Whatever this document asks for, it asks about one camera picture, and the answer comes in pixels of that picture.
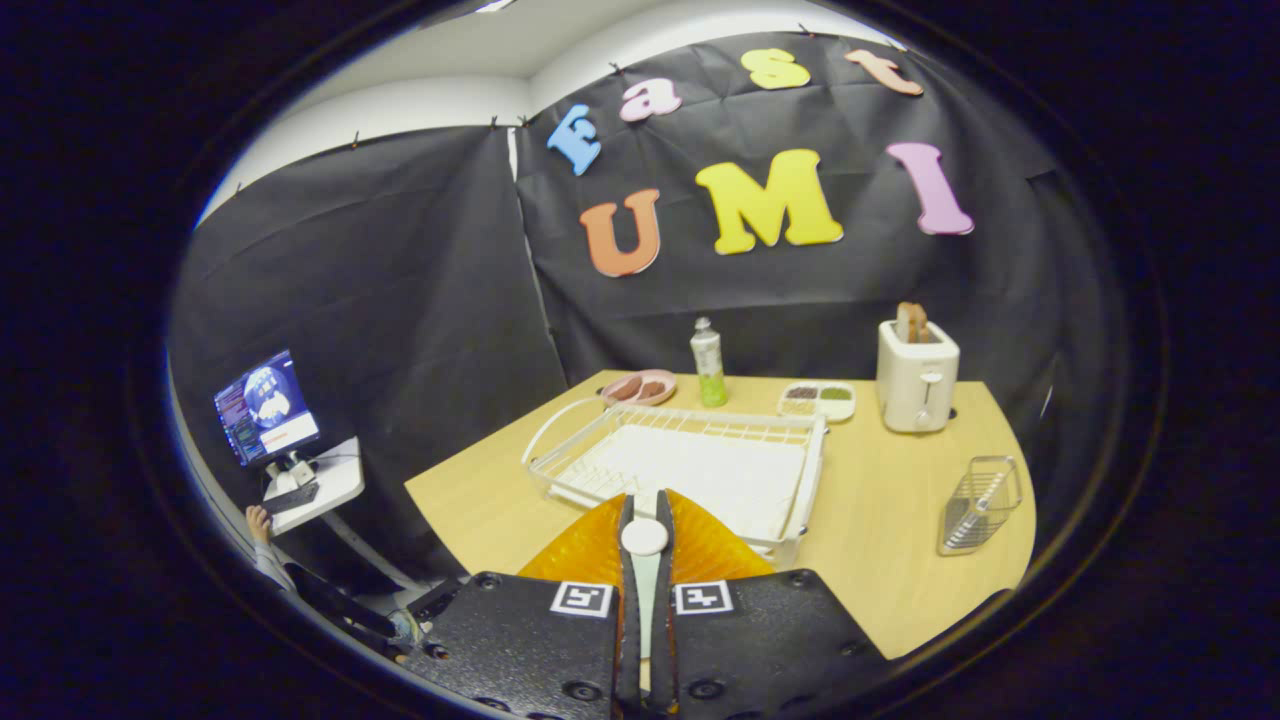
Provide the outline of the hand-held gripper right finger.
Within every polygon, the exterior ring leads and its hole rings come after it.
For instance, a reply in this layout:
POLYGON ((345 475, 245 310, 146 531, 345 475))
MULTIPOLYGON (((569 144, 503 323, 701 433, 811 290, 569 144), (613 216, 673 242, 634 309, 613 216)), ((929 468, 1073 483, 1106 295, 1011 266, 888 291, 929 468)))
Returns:
POLYGON ((655 702, 677 719, 805 719, 878 685, 891 664, 820 575, 773 568, 668 489, 655 600, 655 702))

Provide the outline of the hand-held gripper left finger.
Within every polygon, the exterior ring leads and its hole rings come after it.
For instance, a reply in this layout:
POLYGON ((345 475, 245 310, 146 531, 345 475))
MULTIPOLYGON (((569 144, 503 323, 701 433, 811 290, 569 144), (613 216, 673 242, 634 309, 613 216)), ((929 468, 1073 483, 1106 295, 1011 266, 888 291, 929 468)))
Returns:
POLYGON ((634 500, 586 511, 520 571, 480 571, 408 651, 407 671, 521 719, 620 719, 639 701, 634 500))

